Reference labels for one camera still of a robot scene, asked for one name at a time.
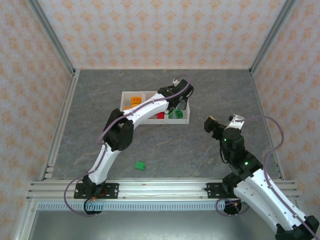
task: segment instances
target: green block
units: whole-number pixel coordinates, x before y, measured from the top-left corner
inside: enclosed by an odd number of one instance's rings
[[[146,164],[142,161],[137,161],[135,164],[135,168],[139,170],[145,170]]]
[[[181,118],[184,117],[182,111],[180,111],[180,110],[176,110],[176,111],[175,111],[175,115],[176,115],[176,117],[177,117],[178,119],[181,119]]]

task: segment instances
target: red block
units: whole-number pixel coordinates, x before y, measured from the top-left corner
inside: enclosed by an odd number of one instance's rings
[[[157,115],[156,115],[156,118],[157,119],[164,119],[165,118],[165,114],[163,112],[159,112]]]

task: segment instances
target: black mounting plate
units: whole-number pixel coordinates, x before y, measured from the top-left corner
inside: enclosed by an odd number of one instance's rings
[[[91,196],[85,194],[85,184],[77,183],[74,190],[75,199],[90,199]],[[119,183],[105,183],[101,191],[103,194],[99,195],[99,199],[117,199],[119,193]]]
[[[208,193],[208,199],[237,199],[234,194],[230,195],[223,189],[222,182],[208,182],[204,189]]]

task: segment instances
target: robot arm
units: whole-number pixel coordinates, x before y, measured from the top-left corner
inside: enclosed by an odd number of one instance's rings
[[[180,82],[175,80],[172,86],[160,88],[153,97],[136,107],[124,111],[113,110],[104,130],[118,118],[128,116],[119,119],[104,135],[104,144],[89,171],[90,174],[82,180],[84,183],[83,196],[94,198],[100,195],[111,165],[118,154],[131,144],[134,129],[137,126],[158,113],[172,111],[174,108],[185,110],[188,97],[193,90],[194,88],[184,79]]]
[[[244,118],[234,115],[229,120],[228,126],[219,124],[213,117],[208,117],[204,123],[204,130],[208,133],[212,131],[212,137],[219,140],[224,159],[232,170],[232,173],[222,180],[223,190],[229,196],[236,196],[245,201],[267,222],[277,240],[313,239],[298,218],[304,220],[314,233],[319,227],[318,220],[314,216],[306,216],[299,210],[280,191],[269,175],[265,175],[258,159],[245,149],[244,138],[241,136],[241,128],[244,124],[241,120]],[[272,189],[294,210],[296,215],[290,212]]]

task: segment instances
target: wallpaper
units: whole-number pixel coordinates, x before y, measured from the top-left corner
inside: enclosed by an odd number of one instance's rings
[[[0,4],[0,239],[39,180],[70,75],[26,0]]]
[[[255,82],[266,115],[279,121],[279,149],[288,179],[297,180],[309,214],[320,219],[320,5],[300,0],[279,33]],[[269,125],[275,141],[280,134]]]
[[[285,0],[39,0],[73,67],[248,69]]]

